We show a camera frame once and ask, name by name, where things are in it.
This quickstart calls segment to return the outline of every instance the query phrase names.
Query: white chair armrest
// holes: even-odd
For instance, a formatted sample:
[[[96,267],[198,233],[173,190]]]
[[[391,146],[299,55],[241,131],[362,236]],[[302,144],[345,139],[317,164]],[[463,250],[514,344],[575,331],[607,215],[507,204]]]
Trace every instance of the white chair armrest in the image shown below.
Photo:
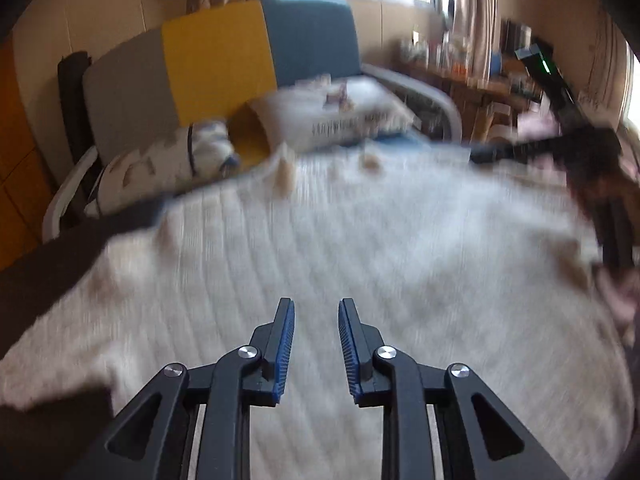
[[[66,176],[65,181],[54,195],[44,215],[44,220],[42,221],[43,242],[53,240],[60,234],[60,218],[62,218],[69,203],[76,195],[76,191],[86,172],[89,171],[89,168],[92,167],[97,159],[98,150],[95,146],[92,146],[86,150],[85,154],[71,170],[71,173]]]
[[[402,88],[407,91],[415,92],[421,96],[437,103],[449,120],[451,142],[460,144],[462,142],[462,118],[458,108],[451,98],[437,88],[429,86],[422,81],[413,79],[407,75],[393,72],[386,68],[380,68],[370,64],[363,63],[361,65],[362,73],[370,75],[386,86]]]

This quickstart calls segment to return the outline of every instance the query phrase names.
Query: metal pivot screw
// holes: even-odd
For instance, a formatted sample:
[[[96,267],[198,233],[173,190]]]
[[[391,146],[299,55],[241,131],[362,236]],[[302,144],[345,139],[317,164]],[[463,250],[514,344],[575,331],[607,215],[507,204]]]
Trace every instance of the metal pivot screw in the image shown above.
[[[178,363],[171,363],[162,370],[167,377],[180,377],[184,369]]]
[[[469,377],[469,367],[463,364],[455,364],[451,367],[451,375],[454,377]]]
[[[255,348],[254,346],[241,346],[238,349],[238,355],[242,359],[251,359],[258,355],[258,349]]]
[[[393,359],[396,357],[397,351],[392,346],[381,346],[376,350],[376,353],[383,359]]]

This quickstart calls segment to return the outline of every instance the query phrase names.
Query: white pillow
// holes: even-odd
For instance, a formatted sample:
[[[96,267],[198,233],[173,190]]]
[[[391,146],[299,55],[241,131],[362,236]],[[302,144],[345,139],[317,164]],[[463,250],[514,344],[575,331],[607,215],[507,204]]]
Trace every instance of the white pillow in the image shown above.
[[[250,103],[271,151],[286,142],[299,153],[405,130],[417,118],[375,79],[358,76],[331,83],[324,76],[283,88]]]
[[[239,165],[223,121],[207,120],[114,158],[98,177],[87,216],[113,213],[162,192],[183,192]]]

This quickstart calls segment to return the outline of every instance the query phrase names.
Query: yellow cushion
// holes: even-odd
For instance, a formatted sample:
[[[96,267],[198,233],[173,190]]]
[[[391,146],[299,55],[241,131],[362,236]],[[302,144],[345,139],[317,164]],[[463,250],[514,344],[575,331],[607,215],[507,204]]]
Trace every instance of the yellow cushion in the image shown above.
[[[166,22],[162,42],[180,126],[229,118],[245,102],[277,88],[258,0]]]

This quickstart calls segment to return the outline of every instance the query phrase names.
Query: blanket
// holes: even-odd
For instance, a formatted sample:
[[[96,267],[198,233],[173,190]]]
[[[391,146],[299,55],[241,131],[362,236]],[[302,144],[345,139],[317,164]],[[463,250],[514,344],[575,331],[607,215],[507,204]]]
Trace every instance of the blanket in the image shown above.
[[[117,412],[166,363],[196,367],[296,302],[287,388],[252,413],[265,480],[380,474],[382,412],[348,393],[337,305],[418,362],[469,364],[575,480],[606,476],[634,400],[592,293],[592,229],[563,188],[480,171],[465,150],[286,153],[114,238],[0,362],[0,403],[95,384]]]

